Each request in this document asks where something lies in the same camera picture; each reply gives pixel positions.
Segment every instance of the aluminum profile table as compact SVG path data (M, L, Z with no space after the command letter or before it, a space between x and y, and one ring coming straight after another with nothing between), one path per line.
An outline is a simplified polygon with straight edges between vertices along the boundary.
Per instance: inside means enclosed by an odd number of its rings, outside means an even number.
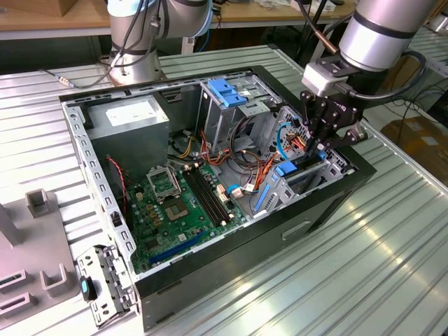
M428 68L448 77L448 36L442 36L423 26L415 34L409 46L426 58Z
M260 64L295 94L302 89L301 68L267 46L161 63L170 78ZM56 72L87 84L102 70ZM39 72L0 77L0 202L26 190L55 191L75 258L106 237L57 100L70 92ZM370 138L355 149L378 172L324 227L149 334L441 335L448 326L448 190L365 126ZM140 335L140 325L128 314L97 331L80 294L1 334Z

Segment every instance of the gray cylindrical robot link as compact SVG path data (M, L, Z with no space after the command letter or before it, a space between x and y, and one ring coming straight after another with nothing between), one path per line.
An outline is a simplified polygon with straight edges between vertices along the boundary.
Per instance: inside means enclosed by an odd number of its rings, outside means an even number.
M436 0L361 0L340 43L341 55L367 71L400 59Z
M123 5L120 1L109 1L108 11L111 18L112 51L110 62L116 56L116 53L123 45L125 35L136 10L128 8L129 12L124 13L120 10ZM144 20L144 8L135 22L135 26L126 42L126 48L136 43L142 32L143 36L140 42L131 50L127 51L117 62L118 65L129 64L142 58L149 48L153 50L146 59L141 62L126 67L116 67L109 74L111 80L116 85L127 85L131 83L141 83L145 81L155 81L163 76L160 68L160 62L155 50L155 39L151 38L151 18L158 10L158 0L148 2L146 19ZM160 30L156 36L159 39L175 37L194 37L204 34L209 28L212 12L211 0L166 0L160 4Z

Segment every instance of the pci express slot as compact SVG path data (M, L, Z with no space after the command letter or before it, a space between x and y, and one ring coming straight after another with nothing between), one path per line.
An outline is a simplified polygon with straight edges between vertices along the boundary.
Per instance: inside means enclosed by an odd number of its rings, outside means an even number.
M165 252L161 252L160 254L157 254L154 257L149 258L149 263L152 265L154 263L172 257L175 254L180 253L193 245L196 245L199 242L200 237L202 237L202 235L204 235L205 232L206 231L202 231L201 233L194 236L192 239L180 243L179 245L171 247L169 250L166 250Z

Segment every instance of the green circuit board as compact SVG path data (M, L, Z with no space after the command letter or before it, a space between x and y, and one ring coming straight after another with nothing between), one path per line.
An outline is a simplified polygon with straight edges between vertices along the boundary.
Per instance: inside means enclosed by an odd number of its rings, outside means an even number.
M198 170L207 181L207 186L218 196L216 186L219 182L210 166L204 165ZM127 189L132 212L132 236L136 243L132 264L137 274L218 235L225 234L246 221L242 211L230 201L221 203L229 216L232 215L229 223L224 226L213 223L183 174L182 171L174 172L181 189L180 197L169 197L162 204L158 204L148 179ZM153 183L155 181L156 191L163 192L172 188L169 178L157 175L152 181ZM169 253L170 256L162 258L163 253Z

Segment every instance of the cardboard box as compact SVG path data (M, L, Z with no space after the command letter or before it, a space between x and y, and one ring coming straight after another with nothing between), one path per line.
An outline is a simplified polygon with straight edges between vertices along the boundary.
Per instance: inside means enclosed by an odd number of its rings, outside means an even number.
M77 0L0 0L0 6L52 16L64 16Z
M383 127L381 133L396 142L401 120ZM405 119L398 145L423 168L448 186L448 130L425 117Z

